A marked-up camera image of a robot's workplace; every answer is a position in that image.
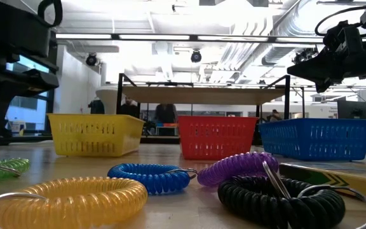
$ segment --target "yellow plastic basket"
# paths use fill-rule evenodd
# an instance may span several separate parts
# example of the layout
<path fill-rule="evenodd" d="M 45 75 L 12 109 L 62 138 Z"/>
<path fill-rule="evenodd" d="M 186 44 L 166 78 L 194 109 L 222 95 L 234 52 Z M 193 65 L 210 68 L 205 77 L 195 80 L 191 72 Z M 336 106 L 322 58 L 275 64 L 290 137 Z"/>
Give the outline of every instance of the yellow plastic basket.
<path fill-rule="evenodd" d="M 57 155 L 122 156 L 137 151 L 144 121 L 129 115 L 48 114 Z"/>

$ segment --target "red plastic basket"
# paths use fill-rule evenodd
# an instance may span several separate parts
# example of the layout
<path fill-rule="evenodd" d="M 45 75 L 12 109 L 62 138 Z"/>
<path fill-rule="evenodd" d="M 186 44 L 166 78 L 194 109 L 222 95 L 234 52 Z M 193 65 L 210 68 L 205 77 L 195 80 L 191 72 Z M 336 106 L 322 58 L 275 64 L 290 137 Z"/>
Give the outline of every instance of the red plastic basket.
<path fill-rule="evenodd" d="M 251 149 L 258 118 L 180 116 L 183 157 L 189 160 L 220 160 Z"/>

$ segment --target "plastic basket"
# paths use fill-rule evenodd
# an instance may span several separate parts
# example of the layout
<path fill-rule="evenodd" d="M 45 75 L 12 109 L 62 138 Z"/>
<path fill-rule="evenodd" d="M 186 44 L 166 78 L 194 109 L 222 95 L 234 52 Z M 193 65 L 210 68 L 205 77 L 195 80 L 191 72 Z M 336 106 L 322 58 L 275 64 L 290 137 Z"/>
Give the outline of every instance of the plastic basket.
<path fill-rule="evenodd" d="M 121 156 L 137 151 L 144 121 L 129 115 L 49 114 L 56 154 Z"/>
<path fill-rule="evenodd" d="M 259 125 L 265 151 L 300 160 L 362 160 L 366 120 L 300 118 Z"/>
<path fill-rule="evenodd" d="M 250 150 L 257 118 L 180 116 L 180 145 L 190 160 L 220 160 Z"/>

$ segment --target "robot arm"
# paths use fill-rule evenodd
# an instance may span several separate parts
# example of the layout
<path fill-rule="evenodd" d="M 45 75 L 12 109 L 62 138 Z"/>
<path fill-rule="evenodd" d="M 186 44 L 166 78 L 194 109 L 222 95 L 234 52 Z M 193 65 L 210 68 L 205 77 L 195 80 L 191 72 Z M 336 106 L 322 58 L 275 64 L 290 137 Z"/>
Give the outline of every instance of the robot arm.
<path fill-rule="evenodd" d="M 350 8 L 337 12 L 323 19 L 316 27 L 326 19 L 340 13 L 352 10 L 362 10 L 366 6 Z M 344 78 L 366 78 L 366 34 L 360 35 L 357 27 L 366 29 L 366 11 L 358 24 L 349 24 L 348 21 L 339 24 L 327 31 L 323 38 L 325 48 L 311 59 L 300 62 L 287 69 L 289 74 L 310 80 L 316 83 L 316 91 L 324 92 L 329 86 L 338 84 Z"/>

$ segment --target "monitor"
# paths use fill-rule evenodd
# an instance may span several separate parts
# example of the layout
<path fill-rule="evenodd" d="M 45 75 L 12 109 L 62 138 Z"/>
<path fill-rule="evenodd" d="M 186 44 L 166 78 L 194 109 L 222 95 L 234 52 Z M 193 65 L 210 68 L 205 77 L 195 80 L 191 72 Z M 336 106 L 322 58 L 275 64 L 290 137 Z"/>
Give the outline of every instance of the monitor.
<path fill-rule="evenodd" d="M 337 101 L 338 118 L 366 119 L 366 102 Z"/>

